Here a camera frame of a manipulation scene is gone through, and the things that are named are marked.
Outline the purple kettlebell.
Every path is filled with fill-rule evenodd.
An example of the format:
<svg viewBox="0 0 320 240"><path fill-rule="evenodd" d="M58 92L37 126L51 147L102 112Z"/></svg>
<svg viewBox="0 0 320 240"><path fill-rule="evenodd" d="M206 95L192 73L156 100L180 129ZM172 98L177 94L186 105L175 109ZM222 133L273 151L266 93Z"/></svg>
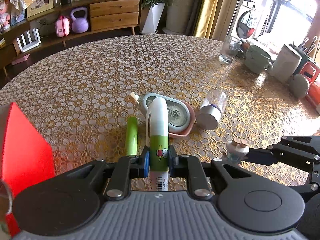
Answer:
<svg viewBox="0 0 320 240"><path fill-rule="evenodd" d="M76 18L74 15L76 12L84 12L84 16ZM72 19L72 31L74 33L80 34L88 31L89 23L87 20L87 14L88 14L88 11L86 7L75 8L71 11L70 16Z"/></svg>

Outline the green tube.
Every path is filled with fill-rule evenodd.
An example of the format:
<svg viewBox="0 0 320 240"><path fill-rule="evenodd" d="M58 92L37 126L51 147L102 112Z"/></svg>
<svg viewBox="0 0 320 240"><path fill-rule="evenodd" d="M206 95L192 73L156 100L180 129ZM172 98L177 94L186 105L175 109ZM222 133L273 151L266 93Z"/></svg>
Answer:
<svg viewBox="0 0 320 240"><path fill-rule="evenodd" d="M125 153L126 155L136 155L138 144L138 124L137 118L131 116L127 119Z"/></svg>

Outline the clear bottle silver cap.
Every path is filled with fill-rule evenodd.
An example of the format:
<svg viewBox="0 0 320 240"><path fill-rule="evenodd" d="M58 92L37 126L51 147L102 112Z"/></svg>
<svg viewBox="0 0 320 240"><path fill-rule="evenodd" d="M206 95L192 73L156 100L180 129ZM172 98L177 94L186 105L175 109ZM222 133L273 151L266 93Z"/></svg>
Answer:
<svg viewBox="0 0 320 240"><path fill-rule="evenodd" d="M223 91L219 89L209 91L197 114L197 124L203 129L216 129L225 111L226 103L227 96Z"/></svg>

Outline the wooden tv console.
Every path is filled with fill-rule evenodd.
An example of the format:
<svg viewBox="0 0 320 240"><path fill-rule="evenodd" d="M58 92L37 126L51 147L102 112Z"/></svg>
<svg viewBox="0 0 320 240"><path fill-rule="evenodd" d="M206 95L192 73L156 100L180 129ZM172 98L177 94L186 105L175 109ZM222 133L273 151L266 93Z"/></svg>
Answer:
<svg viewBox="0 0 320 240"><path fill-rule="evenodd" d="M123 28L131 28L135 34L141 4L142 0L82 0L31 16L1 34L1 70L7 76L6 67L14 61L58 43L65 47L68 40L78 37ZM57 17L61 32L41 37L39 29L31 24L48 16Z"/></svg>

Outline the small jar with cork stoppers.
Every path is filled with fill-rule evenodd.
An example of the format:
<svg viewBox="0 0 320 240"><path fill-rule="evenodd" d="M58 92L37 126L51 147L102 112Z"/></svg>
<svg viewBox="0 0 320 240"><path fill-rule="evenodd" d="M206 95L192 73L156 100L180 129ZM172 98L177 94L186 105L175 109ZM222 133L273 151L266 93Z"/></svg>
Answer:
<svg viewBox="0 0 320 240"><path fill-rule="evenodd" d="M233 138L227 141L227 159L231 163L241 163L249 153L248 143L245 139Z"/></svg>

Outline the clear drinking glass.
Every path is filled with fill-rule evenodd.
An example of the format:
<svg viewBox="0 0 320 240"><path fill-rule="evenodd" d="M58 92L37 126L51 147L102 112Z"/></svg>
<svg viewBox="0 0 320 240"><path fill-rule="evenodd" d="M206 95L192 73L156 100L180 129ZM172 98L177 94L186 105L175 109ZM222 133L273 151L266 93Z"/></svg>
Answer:
<svg viewBox="0 0 320 240"><path fill-rule="evenodd" d="M241 44L240 39L232 35L227 35L220 51L219 60L223 63L230 64L237 55Z"/></svg>

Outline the framed picture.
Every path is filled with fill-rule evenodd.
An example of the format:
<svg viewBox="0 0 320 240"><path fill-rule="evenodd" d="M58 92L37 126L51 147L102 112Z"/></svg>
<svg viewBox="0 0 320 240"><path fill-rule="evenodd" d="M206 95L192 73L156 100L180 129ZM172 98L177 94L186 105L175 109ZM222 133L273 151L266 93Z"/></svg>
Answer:
<svg viewBox="0 0 320 240"><path fill-rule="evenodd" d="M53 0L36 0L27 7L27 18L39 14L41 12L53 9Z"/></svg>

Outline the red cardboard box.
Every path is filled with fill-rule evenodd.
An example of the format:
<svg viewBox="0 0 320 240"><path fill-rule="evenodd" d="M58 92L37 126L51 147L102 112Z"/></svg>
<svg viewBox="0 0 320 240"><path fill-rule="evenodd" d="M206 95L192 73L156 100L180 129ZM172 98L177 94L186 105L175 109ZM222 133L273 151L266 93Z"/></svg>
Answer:
<svg viewBox="0 0 320 240"><path fill-rule="evenodd" d="M15 102L1 106L1 224L11 237L20 232L14 198L29 186L55 176L52 148Z"/></svg>

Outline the pink doll figure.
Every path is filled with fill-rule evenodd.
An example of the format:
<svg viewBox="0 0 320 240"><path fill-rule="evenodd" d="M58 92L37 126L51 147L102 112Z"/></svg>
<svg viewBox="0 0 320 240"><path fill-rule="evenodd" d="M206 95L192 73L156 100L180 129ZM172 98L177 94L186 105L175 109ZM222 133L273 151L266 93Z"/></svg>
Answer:
<svg viewBox="0 0 320 240"><path fill-rule="evenodd" d="M8 5L6 1L3 1L0 6L0 26L1 34L10 27L10 14L7 12Z"/></svg>

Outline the green ceramic mug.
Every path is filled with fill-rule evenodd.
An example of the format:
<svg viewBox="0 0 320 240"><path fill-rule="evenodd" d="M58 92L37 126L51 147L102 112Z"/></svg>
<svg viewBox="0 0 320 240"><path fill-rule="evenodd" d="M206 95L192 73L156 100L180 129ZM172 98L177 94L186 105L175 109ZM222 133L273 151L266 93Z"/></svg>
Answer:
<svg viewBox="0 0 320 240"><path fill-rule="evenodd" d="M270 54L255 44L251 44L246 51L245 66L255 74L273 69Z"/></svg>

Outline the potted tree white planter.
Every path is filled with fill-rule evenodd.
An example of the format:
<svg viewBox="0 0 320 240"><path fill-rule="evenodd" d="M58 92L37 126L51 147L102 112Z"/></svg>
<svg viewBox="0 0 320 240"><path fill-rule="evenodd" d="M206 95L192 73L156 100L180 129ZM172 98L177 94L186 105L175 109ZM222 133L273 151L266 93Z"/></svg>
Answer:
<svg viewBox="0 0 320 240"><path fill-rule="evenodd" d="M164 7L164 0L142 0L142 15L139 26L141 34L151 35L157 33Z"/></svg>

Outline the pink toy case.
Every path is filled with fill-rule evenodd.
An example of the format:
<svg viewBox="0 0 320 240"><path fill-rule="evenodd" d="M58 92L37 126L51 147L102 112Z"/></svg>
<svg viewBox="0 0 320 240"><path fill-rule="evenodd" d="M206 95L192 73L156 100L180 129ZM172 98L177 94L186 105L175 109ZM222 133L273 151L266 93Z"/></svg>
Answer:
<svg viewBox="0 0 320 240"><path fill-rule="evenodd" d="M65 37L70 33L70 20L68 17L60 15L55 22L57 37Z"/></svg>

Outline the white wifi router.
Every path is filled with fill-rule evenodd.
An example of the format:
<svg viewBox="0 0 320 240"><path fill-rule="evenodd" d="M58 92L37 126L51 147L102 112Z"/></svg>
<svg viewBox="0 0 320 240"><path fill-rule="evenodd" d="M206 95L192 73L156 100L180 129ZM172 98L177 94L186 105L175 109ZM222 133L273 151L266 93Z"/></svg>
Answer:
<svg viewBox="0 0 320 240"><path fill-rule="evenodd" d="M26 32L26 35L27 35L26 38L25 38L25 34L21 34L18 38L16 38L19 50L22 53L25 53L31 49L36 48L41 43L39 30L32 29L31 31L33 34L31 34L30 31Z"/></svg>

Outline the oval clock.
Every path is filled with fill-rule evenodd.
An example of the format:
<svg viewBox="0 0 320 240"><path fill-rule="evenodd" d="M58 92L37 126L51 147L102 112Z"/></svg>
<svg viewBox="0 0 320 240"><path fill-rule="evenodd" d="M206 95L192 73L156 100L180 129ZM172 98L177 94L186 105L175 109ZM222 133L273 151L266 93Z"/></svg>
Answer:
<svg viewBox="0 0 320 240"><path fill-rule="evenodd" d="M169 137L182 138L189 135L195 122L195 112L191 105L186 102L173 99L156 93L146 93L137 95L131 92L129 99L134 105L138 105L141 112L146 115L148 107L152 101L161 97L166 100L168 109Z"/></svg>

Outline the washing machine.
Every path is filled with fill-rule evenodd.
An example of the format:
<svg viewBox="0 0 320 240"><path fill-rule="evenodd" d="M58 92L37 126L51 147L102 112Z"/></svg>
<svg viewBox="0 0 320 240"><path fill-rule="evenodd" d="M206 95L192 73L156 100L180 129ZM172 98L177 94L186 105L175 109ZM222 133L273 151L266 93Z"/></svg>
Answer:
<svg viewBox="0 0 320 240"><path fill-rule="evenodd" d="M258 27L261 5L252 0L240 0L231 23L231 35L238 39L250 38Z"/></svg>

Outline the yellow curtain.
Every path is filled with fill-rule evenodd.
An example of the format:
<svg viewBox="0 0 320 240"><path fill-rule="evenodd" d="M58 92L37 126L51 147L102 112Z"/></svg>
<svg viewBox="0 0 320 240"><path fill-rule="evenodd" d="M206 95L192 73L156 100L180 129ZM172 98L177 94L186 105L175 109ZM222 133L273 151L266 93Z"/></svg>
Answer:
<svg viewBox="0 0 320 240"><path fill-rule="evenodd" d="M217 3L218 0L202 0L194 30L194 36L210 38L210 33L213 29Z"/></svg>

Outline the green white spray bottle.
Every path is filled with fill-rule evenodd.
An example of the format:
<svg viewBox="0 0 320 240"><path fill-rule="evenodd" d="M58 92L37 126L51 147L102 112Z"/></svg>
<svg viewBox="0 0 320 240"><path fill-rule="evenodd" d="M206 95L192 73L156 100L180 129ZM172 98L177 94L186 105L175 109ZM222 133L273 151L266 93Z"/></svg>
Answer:
<svg viewBox="0 0 320 240"><path fill-rule="evenodd" d="M167 103L156 97L146 113L146 143L150 150L152 191L168 191L169 122Z"/></svg>

